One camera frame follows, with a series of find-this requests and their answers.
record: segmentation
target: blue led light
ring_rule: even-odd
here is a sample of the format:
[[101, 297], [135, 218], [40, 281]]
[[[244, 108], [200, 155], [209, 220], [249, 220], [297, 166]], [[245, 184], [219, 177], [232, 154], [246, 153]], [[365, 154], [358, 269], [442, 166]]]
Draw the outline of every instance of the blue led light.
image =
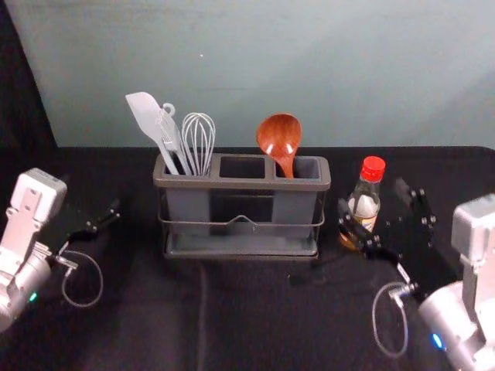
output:
[[443, 343], [442, 340], [440, 339], [440, 336], [433, 334], [432, 339], [438, 349], [443, 349]]

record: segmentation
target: black tabletop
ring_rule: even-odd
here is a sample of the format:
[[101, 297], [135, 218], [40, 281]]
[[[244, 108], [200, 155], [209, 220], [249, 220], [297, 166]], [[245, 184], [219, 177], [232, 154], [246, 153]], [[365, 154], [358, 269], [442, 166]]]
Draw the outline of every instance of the black tabletop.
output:
[[[95, 257], [103, 270], [100, 302], [88, 309], [70, 306], [60, 293], [63, 270], [56, 269], [39, 298], [0, 335], [0, 369], [450, 369], [432, 346], [412, 300], [406, 301], [406, 354], [389, 359], [376, 346], [371, 305], [377, 290], [398, 276], [386, 263], [343, 251], [337, 242], [336, 201], [349, 195], [366, 155], [382, 156], [387, 170], [378, 230], [401, 213], [391, 188], [401, 176], [427, 192], [439, 220], [435, 246], [455, 267], [449, 242], [452, 213], [458, 204], [495, 190], [493, 151], [302, 148], [301, 155], [329, 161], [332, 185], [319, 249], [333, 261], [319, 284], [299, 287], [290, 286], [287, 277], [307, 271], [307, 262], [164, 259], [152, 184], [157, 154], [153, 148], [63, 148], [35, 155], [0, 151], [3, 210], [17, 176], [32, 167], [67, 176], [64, 207], [84, 215], [96, 216], [115, 197], [124, 201], [121, 221], [96, 242], [73, 247]], [[94, 286], [94, 272], [85, 267], [80, 277]], [[381, 338], [398, 349], [401, 322], [392, 307], [383, 307]]]

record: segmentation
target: sauce bottle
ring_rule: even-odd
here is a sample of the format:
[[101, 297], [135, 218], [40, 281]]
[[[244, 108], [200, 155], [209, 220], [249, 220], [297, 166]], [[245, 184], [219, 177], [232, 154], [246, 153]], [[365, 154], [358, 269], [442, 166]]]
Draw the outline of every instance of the sauce bottle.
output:
[[[364, 228], [373, 231], [380, 211], [380, 184], [385, 173], [385, 161], [377, 156], [368, 156], [363, 160], [360, 178], [347, 200], [353, 218]], [[356, 250], [352, 241], [340, 234], [342, 244]]]

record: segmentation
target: wooden spoon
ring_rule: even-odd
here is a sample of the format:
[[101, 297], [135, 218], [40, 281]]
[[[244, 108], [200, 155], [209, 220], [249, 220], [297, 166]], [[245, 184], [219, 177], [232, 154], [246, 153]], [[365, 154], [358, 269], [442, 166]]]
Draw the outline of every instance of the wooden spoon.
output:
[[301, 143], [302, 129], [291, 114], [274, 114], [265, 118], [256, 130], [256, 141], [261, 150], [282, 168], [286, 178], [294, 178], [294, 157]]

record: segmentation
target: spatula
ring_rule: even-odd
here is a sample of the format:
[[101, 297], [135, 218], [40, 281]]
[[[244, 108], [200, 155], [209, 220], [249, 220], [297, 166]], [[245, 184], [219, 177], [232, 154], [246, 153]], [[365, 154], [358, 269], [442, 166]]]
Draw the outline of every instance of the spatula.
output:
[[151, 138], [160, 150], [165, 165], [169, 168], [170, 174], [178, 175], [177, 167], [173, 163], [172, 157], [165, 147], [162, 131], [157, 119], [159, 118], [160, 106], [155, 98], [146, 92], [127, 94], [125, 96], [135, 120], [138, 122], [141, 131]]

